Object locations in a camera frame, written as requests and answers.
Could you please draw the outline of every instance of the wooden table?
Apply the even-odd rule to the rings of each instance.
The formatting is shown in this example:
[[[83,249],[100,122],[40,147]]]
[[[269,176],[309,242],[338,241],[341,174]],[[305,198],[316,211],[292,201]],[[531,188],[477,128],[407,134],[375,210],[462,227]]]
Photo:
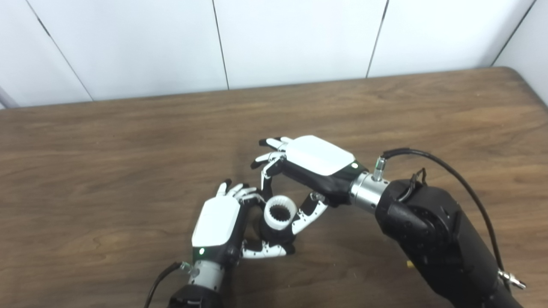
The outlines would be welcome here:
[[[161,270],[191,260],[218,183],[259,184],[249,169],[268,151],[259,139],[314,134],[369,167],[402,146],[445,159],[486,204],[506,268],[528,283],[515,296],[546,307],[547,124],[546,106],[503,68],[2,110],[0,306],[140,307]],[[403,157],[385,175],[423,166],[488,240],[439,167]],[[309,192],[281,176],[274,188],[297,203]],[[296,247],[243,260],[224,287],[227,307],[450,307],[358,208],[329,208]],[[152,306],[185,282],[168,277]]]

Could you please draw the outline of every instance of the cable connector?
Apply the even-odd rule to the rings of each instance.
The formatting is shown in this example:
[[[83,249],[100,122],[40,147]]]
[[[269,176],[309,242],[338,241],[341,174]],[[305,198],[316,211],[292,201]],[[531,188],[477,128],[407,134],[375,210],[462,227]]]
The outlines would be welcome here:
[[[377,163],[375,164],[375,171],[373,171],[373,176],[371,179],[375,182],[380,182],[383,180],[384,167],[386,166],[386,158],[383,156],[377,158]]]
[[[181,271],[183,271],[187,274],[190,274],[190,272],[193,269],[193,266],[188,262],[183,262],[183,263],[181,263],[181,266],[179,268],[181,269]]]
[[[527,285],[523,281],[517,279],[516,276],[514,276],[512,273],[499,270],[499,277],[503,281],[510,282],[510,284],[516,288],[519,288],[522,290],[525,290],[525,288],[527,288]]]

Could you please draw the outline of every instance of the robotic hand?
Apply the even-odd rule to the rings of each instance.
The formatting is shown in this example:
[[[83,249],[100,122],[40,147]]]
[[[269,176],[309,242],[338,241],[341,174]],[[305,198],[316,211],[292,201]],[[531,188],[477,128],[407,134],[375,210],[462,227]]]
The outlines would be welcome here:
[[[422,182],[417,182],[421,172],[410,180],[383,179],[390,157],[421,155],[455,175],[480,206],[466,181],[439,158],[418,150],[396,149],[379,157],[370,173],[351,153],[315,136],[264,139],[259,145],[276,150],[251,164],[253,169],[266,164],[261,173],[265,200],[272,197],[272,177],[282,173],[313,189],[309,197],[321,198],[323,206],[353,204],[374,214],[382,232],[400,244],[430,287],[455,307],[521,307],[503,282],[520,288],[525,285],[503,271],[500,259],[491,255],[447,191],[427,186],[424,170]],[[490,229],[483,207],[480,209]],[[318,211],[307,213],[314,215]],[[494,234],[491,236],[498,255]]]
[[[242,256],[249,209],[264,205],[257,188],[238,184],[229,190],[230,184],[230,180],[223,182],[216,196],[204,203],[192,234],[194,267],[181,266],[191,268],[189,282],[171,297],[169,308],[222,307],[221,282]]]

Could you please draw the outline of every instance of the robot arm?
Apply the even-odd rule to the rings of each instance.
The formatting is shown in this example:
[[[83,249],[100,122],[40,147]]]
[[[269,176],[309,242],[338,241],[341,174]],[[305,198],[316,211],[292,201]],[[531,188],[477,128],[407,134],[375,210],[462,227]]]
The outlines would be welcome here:
[[[272,196],[272,177],[282,173],[325,196],[326,204],[353,204],[374,214],[382,232],[400,244],[430,287],[455,307],[521,307],[502,281],[524,284],[499,269],[447,191],[412,180],[385,180],[385,157],[370,173],[351,153],[315,136],[259,144],[276,150],[251,166],[266,163],[261,173],[265,199]]]

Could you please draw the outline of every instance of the white panel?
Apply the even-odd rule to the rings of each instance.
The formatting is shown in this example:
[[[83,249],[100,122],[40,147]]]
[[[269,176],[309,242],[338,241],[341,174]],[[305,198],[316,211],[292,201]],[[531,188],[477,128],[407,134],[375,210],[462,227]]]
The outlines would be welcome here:
[[[89,101],[25,1],[0,1],[0,87],[19,106]]]
[[[234,232],[240,210],[238,200],[222,196],[207,200],[192,234],[193,247],[223,245]]]
[[[230,88],[361,78],[386,0],[215,0]]]
[[[211,1],[30,3],[95,100],[227,88]]]
[[[548,1],[537,1],[504,48],[495,66],[521,74],[548,104]]]
[[[533,0],[390,0],[368,77],[490,66]]]

